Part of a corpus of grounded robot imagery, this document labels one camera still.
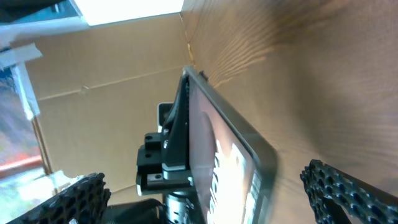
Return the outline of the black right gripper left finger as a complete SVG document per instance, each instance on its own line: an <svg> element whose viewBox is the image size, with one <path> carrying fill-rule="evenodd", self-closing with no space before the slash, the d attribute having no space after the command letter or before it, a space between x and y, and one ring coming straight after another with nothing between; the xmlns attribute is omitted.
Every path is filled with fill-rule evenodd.
<svg viewBox="0 0 398 224"><path fill-rule="evenodd" d="M111 196L103 173L92 173L42 202L10 224L102 223Z"/></svg>

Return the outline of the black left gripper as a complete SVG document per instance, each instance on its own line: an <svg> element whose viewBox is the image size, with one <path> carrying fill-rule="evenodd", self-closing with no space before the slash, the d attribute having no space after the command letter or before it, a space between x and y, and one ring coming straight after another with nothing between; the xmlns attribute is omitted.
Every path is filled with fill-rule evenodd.
<svg viewBox="0 0 398 224"><path fill-rule="evenodd" d="M189 77L183 74L160 133L147 133L137 155L136 188L139 196L195 190L188 166Z"/></svg>

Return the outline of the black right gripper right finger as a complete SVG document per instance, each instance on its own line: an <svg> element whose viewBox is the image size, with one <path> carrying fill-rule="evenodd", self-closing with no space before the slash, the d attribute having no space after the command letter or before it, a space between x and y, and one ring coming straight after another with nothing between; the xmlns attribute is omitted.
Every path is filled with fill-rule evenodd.
<svg viewBox="0 0 398 224"><path fill-rule="evenodd" d="M397 224L397 197L320 161L300 174L317 223Z"/></svg>

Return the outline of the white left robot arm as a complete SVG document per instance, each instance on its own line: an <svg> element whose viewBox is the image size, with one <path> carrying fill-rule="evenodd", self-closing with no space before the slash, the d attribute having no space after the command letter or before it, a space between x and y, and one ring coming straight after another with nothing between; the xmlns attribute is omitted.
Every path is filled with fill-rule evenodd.
<svg viewBox="0 0 398 224"><path fill-rule="evenodd" d="M148 198L113 205L103 223L202 223L189 162L188 75L182 75L173 103L159 105L158 133L147 133L137 156L136 187ZM160 194L162 200L150 198Z"/></svg>

